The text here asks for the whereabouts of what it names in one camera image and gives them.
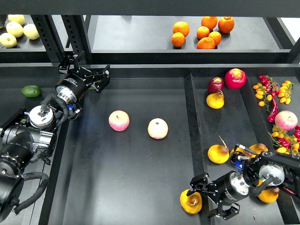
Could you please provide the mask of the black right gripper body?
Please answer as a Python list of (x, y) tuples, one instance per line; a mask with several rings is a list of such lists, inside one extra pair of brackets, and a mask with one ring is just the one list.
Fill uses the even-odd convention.
[(231, 171), (213, 181), (214, 194), (212, 201), (218, 203), (219, 200), (224, 205), (229, 206), (248, 196), (249, 185), (244, 181), (241, 174)]

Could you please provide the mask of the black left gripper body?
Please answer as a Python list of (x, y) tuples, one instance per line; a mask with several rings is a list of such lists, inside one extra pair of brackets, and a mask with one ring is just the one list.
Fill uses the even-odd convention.
[(88, 69), (71, 69), (56, 85), (58, 97), (66, 103), (77, 103), (93, 83), (92, 72)]

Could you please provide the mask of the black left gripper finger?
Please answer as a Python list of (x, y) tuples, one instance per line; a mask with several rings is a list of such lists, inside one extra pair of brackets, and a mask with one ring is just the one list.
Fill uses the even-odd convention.
[(95, 90), (97, 93), (100, 93), (110, 82), (109, 68), (110, 64), (107, 64), (106, 67), (100, 72), (91, 72), (84, 68), (86, 72), (84, 72), (83, 81), (86, 86), (89, 88), (94, 82), (101, 80), (102, 82), (100, 88)]
[(79, 68), (79, 62), (84, 57), (84, 51), (81, 51), (80, 53), (74, 53), (73, 55), (66, 55), (64, 59), (60, 62), (58, 65), (58, 71), (60, 74), (67, 74), (70, 66), (73, 65), (73, 69), (75, 70), (72, 72), (73, 74), (79, 74), (80, 68)]

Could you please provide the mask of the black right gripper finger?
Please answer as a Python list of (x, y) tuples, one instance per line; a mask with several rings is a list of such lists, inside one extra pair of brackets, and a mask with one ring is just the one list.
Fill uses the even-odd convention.
[(240, 212), (240, 205), (233, 203), (230, 205), (229, 209), (224, 210), (221, 203), (218, 204), (217, 208), (211, 210), (208, 213), (208, 218), (212, 217), (222, 217), (224, 220), (229, 220), (232, 217), (238, 215)]
[(207, 195), (210, 199), (220, 199), (219, 180), (220, 178), (211, 180), (207, 172), (193, 177), (190, 182), (189, 196), (197, 192)]

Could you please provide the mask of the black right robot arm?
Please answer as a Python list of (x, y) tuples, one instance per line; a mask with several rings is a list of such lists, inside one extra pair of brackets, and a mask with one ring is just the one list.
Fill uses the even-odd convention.
[(254, 158), (238, 156), (243, 160), (240, 172), (230, 171), (216, 180), (210, 180), (205, 172), (191, 179), (187, 196), (200, 193), (208, 196), (217, 208), (208, 217), (222, 217), (229, 220), (239, 214), (238, 201), (247, 198), (252, 192), (258, 196), (262, 191), (279, 188), (291, 196), (300, 196), (300, 158), (275, 151), (262, 151), (257, 154), (250, 148), (236, 144)]

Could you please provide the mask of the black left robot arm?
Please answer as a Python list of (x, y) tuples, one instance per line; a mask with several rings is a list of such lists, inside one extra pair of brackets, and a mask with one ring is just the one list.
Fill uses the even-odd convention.
[(110, 82), (109, 68), (92, 72), (79, 65), (84, 52), (67, 55), (59, 64), (64, 77), (40, 105), (29, 112), (18, 110), (0, 127), (0, 219), (10, 212), (20, 213), (44, 193), (49, 176), (43, 172), (24, 173), (29, 163), (38, 160), (50, 164), (57, 143), (57, 132), (63, 122), (82, 114), (78, 102), (88, 89), (100, 93)]

